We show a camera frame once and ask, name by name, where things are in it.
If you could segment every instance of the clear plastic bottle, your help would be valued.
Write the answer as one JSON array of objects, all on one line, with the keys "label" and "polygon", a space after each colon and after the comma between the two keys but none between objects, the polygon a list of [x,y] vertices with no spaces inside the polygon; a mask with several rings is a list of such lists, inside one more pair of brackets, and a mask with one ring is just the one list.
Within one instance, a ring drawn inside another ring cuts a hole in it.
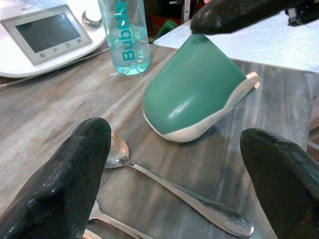
[{"label": "clear plastic bottle", "polygon": [[143,0],[99,0],[103,24],[116,70],[135,75],[150,63]]}]

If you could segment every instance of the green cup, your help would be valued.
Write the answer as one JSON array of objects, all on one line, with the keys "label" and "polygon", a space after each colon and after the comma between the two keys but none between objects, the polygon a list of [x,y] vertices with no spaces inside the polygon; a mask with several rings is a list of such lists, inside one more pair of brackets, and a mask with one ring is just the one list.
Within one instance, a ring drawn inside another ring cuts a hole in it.
[{"label": "green cup", "polygon": [[192,34],[144,94],[144,116],[162,137],[200,137],[259,84],[245,76],[206,36]]}]

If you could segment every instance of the metal spoon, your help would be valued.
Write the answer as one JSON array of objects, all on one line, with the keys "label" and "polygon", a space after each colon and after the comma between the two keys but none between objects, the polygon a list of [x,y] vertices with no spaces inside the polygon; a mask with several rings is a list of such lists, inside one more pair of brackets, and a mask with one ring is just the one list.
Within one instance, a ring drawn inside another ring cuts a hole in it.
[{"label": "metal spoon", "polygon": [[154,179],[155,181],[169,189],[171,192],[173,192],[175,195],[180,197],[186,203],[188,203],[209,221],[230,234],[239,237],[248,237],[254,231],[254,226],[252,225],[252,223],[238,212],[230,209],[225,205],[209,200],[174,183],[171,183],[153,174],[147,169],[131,162],[129,160],[129,149],[127,144],[120,136],[112,133],[111,150],[105,167],[117,168],[121,166],[132,167]]},{"label": "metal spoon", "polygon": [[134,228],[131,228],[131,227],[115,220],[114,218],[111,218],[110,216],[102,213],[100,211],[99,204],[97,201],[95,201],[95,203],[94,203],[94,206],[93,206],[92,211],[91,211],[91,215],[89,217],[89,221],[93,220],[93,219],[98,219],[100,221],[108,223],[108,224],[114,226],[117,229],[120,229],[121,231],[125,232],[126,234],[128,234],[136,239],[154,239],[153,237],[150,237],[142,232],[139,232],[139,231],[135,230]]}]

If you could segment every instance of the spoon handle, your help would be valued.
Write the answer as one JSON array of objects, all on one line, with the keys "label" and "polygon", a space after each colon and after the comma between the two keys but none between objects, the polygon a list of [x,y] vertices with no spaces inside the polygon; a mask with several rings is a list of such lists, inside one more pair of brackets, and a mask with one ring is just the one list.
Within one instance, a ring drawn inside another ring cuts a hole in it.
[{"label": "spoon handle", "polygon": [[132,163],[128,166],[135,168],[141,173],[144,173],[169,189],[171,192],[197,210],[200,214],[206,217],[209,221],[226,232],[239,237],[248,237],[253,233],[254,226],[252,223],[243,215],[230,209],[229,207],[209,200],[174,183],[171,183],[137,164]]},{"label": "spoon handle", "polygon": [[108,223],[136,239],[154,239],[153,237],[150,237],[140,231],[137,231],[134,228],[131,228],[128,225],[125,225],[102,212],[96,214],[95,219]]}]

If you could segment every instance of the white table surface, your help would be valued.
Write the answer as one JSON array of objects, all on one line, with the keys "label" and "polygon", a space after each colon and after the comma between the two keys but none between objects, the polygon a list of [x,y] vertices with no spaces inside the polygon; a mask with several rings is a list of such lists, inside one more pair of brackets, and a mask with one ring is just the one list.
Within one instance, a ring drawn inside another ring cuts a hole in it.
[{"label": "white table surface", "polygon": [[[232,59],[319,72],[319,20],[291,27],[284,12],[232,34],[208,36]],[[157,39],[159,46],[180,48],[191,35],[190,21]]]}]

